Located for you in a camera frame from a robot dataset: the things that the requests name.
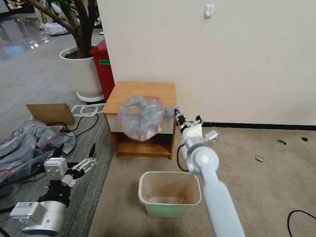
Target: potted plant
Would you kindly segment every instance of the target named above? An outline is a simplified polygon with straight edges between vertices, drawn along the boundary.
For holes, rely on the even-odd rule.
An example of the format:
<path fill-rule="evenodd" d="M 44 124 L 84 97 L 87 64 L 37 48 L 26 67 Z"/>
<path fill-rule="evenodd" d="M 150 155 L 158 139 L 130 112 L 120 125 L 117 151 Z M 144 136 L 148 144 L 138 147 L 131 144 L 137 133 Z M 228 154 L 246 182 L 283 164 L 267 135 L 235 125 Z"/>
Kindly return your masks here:
<path fill-rule="evenodd" d="M 95 102 L 104 98 L 93 57 L 91 37 L 96 19 L 95 0 L 28 0 L 35 8 L 66 28 L 74 37 L 76 47 L 65 49 L 59 57 L 65 61 L 72 85 L 79 99 Z M 52 8 L 56 4 L 67 20 L 60 18 Z"/>

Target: beige carpet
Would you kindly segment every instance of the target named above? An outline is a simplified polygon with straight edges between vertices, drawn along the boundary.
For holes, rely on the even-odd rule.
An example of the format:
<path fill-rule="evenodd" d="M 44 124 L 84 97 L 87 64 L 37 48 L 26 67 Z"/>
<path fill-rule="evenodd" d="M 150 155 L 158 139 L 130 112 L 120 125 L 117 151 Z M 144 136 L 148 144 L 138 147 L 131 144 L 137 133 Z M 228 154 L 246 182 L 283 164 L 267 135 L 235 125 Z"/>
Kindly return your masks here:
<path fill-rule="evenodd" d="M 302 209 L 316 215 L 315 131 L 216 130 L 220 139 L 211 147 L 220 159 L 218 177 L 231 193 L 246 236 L 289 236 L 290 211 Z M 308 142 L 300 137 L 307 137 Z M 277 139 L 287 145 L 278 144 Z M 180 141 L 177 133 L 172 161 L 113 158 L 90 237 L 213 236 L 203 202 L 184 219 L 151 218 L 139 203 L 138 181 L 144 172 L 179 171 L 175 155 Z M 257 162 L 255 154 L 264 162 Z M 294 237 L 315 236 L 316 221 L 295 213 L 291 229 Z"/>

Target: green label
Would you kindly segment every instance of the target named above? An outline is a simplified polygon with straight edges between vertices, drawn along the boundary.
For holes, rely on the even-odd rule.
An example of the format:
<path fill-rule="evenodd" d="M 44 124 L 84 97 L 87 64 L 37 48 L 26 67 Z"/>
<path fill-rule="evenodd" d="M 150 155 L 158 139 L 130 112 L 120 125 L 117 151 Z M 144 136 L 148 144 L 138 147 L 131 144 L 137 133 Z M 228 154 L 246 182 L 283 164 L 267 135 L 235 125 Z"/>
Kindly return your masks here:
<path fill-rule="evenodd" d="M 99 64 L 100 65 L 110 65 L 110 61 L 105 60 L 105 59 L 99 59 Z"/>

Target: wastebasket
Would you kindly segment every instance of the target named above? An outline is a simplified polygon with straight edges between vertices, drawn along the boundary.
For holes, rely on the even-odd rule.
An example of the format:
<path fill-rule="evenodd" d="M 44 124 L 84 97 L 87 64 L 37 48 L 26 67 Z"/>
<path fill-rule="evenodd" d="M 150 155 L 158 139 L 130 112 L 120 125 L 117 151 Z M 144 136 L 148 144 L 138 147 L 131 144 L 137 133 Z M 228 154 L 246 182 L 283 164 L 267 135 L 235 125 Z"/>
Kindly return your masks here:
<path fill-rule="evenodd" d="M 201 201 L 195 175 L 185 172 L 146 172 L 139 179 L 139 201 L 151 217 L 183 218 Z"/>
<path fill-rule="evenodd" d="M 101 88 L 106 102 L 115 84 L 105 40 L 93 47 L 89 53 L 93 55 L 95 67 L 99 75 Z"/>

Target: reflective floor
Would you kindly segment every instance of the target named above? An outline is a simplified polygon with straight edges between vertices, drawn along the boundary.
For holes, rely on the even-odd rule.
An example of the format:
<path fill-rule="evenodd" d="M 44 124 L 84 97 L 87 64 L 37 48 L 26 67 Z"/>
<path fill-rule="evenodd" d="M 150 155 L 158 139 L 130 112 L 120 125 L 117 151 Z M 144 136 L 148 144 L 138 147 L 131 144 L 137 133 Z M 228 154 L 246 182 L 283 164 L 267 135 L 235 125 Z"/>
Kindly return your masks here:
<path fill-rule="evenodd" d="M 0 61 L 7 61 L 48 43 L 53 37 L 40 30 L 36 15 L 19 14 L 0 19 Z"/>

